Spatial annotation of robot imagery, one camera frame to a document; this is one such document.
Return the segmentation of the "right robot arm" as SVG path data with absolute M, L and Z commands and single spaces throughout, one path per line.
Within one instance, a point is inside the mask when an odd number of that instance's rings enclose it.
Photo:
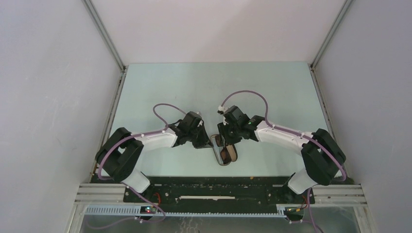
M 346 178 L 343 169 L 346 156 L 328 131 L 301 132 L 268 124 L 262 116 L 249 118 L 235 105 L 230 108 L 220 106 L 218 113 L 223 116 L 223 121 L 218 124 L 219 135 L 226 146 L 245 139 L 277 144 L 301 155 L 304 168 L 292 174 L 286 182 L 282 190 L 285 201 L 297 202 L 302 193 L 317 184 L 330 185 L 338 172 Z

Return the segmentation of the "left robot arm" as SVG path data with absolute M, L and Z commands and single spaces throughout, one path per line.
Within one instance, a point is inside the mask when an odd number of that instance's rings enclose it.
M 143 152 L 160 148 L 174 148 L 190 142 L 195 149 L 212 147 L 202 117 L 195 112 L 167 125 L 165 130 L 132 134 L 120 127 L 96 153 L 95 161 L 108 178 L 135 190 L 141 202 L 153 198 L 150 180 L 136 167 Z

